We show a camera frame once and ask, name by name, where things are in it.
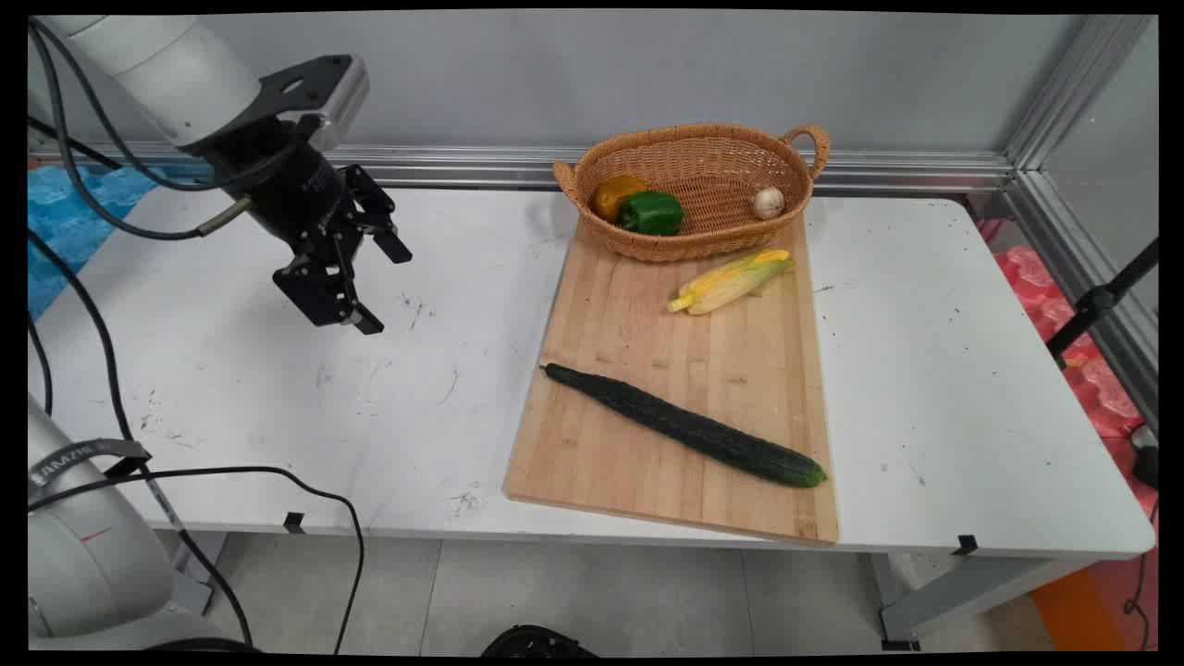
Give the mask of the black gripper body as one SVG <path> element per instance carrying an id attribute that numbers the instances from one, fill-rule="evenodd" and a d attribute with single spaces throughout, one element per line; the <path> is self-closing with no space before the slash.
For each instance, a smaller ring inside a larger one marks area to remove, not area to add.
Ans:
<path id="1" fill-rule="evenodd" d="M 300 136 L 292 123 L 255 123 L 232 132 L 210 148 L 210 164 L 220 179 L 240 177 L 291 148 L 263 177 L 229 185 L 232 196 L 249 196 L 251 214 L 262 228 L 284 241 L 295 254 L 335 257 L 335 225 L 352 206 L 345 177 Z"/>

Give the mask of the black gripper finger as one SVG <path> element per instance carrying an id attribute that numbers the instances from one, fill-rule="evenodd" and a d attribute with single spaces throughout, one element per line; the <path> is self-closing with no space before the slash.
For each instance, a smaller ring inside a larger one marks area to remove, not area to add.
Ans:
<path id="1" fill-rule="evenodd" d="M 350 212 L 346 214 L 350 225 L 369 235 L 394 265 L 411 262 L 412 252 L 403 244 L 393 222 L 393 199 L 359 165 L 345 167 L 343 180 L 352 200 Z"/>
<path id="2" fill-rule="evenodd" d="M 327 258 L 300 254 L 272 274 L 275 286 L 313 325 L 355 327 L 363 337 L 377 337 L 385 325 L 363 306 L 353 278 L 350 254 L 341 245 L 333 246 Z"/>

